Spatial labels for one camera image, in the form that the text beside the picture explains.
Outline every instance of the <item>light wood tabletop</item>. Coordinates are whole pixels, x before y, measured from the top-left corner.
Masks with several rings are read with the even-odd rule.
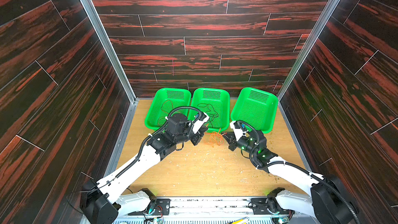
[[[236,100],[231,100],[231,111],[235,102]],[[151,103],[152,100],[138,102],[117,167],[135,156],[142,141],[148,133],[153,132],[144,125]],[[267,147],[272,152],[288,162],[304,167],[279,109],[273,130],[265,136]],[[242,157],[240,149],[232,152],[228,149],[228,143],[218,145],[210,142],[209,137],[209,134],[205,134],[197,146],[186,142],[181,151],[171,153],[150,168],[130,189],[137,192],[142,188],[149,188],[159,197],[264,196],[277,187],[303,193],[301,189],[280,177],[256,170],[249,159]]]

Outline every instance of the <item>orange rope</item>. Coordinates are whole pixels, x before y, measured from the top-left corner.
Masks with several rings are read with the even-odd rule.
[[[224,143],[224,139],[222,136],[225,135],[226,132],[224,132],[223,134],[221,134],[220,132],[221,132],[221,128],[218,132],[211,132],[209,142],[215,143],[218,146],[222,145]]]

